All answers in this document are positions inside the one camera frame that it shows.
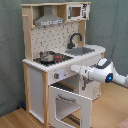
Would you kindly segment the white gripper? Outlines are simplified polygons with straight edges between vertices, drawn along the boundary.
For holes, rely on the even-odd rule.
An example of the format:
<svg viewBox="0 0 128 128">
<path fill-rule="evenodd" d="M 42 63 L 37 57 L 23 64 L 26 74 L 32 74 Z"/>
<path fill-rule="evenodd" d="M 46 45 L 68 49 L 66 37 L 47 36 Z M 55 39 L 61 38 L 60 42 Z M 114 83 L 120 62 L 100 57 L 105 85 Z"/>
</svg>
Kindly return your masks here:
<svg viewBox="0 0 128 128">
<path fill-rule="evenodd" d="M 94 79 L 96 76 L 95 67 L 72 65 L 71 70 L 79 74 L 85 74 L 87 79 Z"/>
</svg>

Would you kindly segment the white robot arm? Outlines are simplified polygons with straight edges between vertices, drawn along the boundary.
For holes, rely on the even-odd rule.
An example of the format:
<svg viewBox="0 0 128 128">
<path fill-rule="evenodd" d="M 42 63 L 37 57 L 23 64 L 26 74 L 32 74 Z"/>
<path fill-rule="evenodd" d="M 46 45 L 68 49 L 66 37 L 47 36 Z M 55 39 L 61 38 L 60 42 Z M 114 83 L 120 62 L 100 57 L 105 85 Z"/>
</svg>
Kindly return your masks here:
<svg viewBox="0 0 128 128">
<path fill-rule="evenodd" d="M 96 66 L 78 66 L 72 65 L 71 70 L 79 73 L 89 80 L 95 80 L 102 83 L 116 83 L 118 85 L 128 87 L 128 75 L 120 75 L 113 62 L 109 59 L 102 58 Z"/>
</svg>

